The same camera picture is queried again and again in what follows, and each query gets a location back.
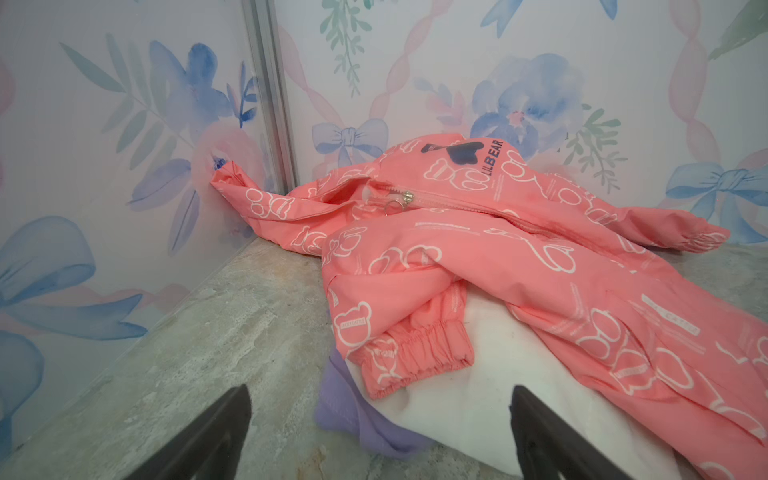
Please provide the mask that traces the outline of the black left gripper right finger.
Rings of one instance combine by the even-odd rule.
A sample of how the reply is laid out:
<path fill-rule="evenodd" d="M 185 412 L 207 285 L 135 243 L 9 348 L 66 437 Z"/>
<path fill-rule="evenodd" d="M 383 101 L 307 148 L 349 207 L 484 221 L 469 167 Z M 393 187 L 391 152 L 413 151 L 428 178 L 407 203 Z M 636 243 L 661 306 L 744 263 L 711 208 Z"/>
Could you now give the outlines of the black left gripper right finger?
<path fill-rule="evenodd" d="M 509 411 L 525 479 L 630 478 L 525 386 L 514 387 Z"/>

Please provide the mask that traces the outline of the purple cloth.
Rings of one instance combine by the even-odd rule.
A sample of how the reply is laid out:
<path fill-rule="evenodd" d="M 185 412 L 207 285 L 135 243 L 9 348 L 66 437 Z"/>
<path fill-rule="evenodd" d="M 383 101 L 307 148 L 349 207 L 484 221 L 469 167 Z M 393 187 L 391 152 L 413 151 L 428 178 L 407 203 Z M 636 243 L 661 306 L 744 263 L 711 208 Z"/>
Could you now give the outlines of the purple cloth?
<path fill-rule="evenodd" d="M 323 430 L 348 433 L 364 449 L 398 460 L 408 460 L 434 444 L 395 425 L 370 405 L 335 349 L 323 369 L 314 419 Z"/>

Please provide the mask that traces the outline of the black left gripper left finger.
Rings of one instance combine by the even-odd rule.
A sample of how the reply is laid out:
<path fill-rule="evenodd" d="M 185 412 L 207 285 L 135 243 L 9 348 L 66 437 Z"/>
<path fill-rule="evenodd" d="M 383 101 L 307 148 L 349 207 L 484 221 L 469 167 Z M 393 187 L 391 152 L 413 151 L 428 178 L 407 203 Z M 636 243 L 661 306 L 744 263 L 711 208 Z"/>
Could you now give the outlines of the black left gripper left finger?
<path fill-rule="evenodd" d="M 126 479 L 233 479 L 251 417 L 247 386 L 233 387 Z"/>

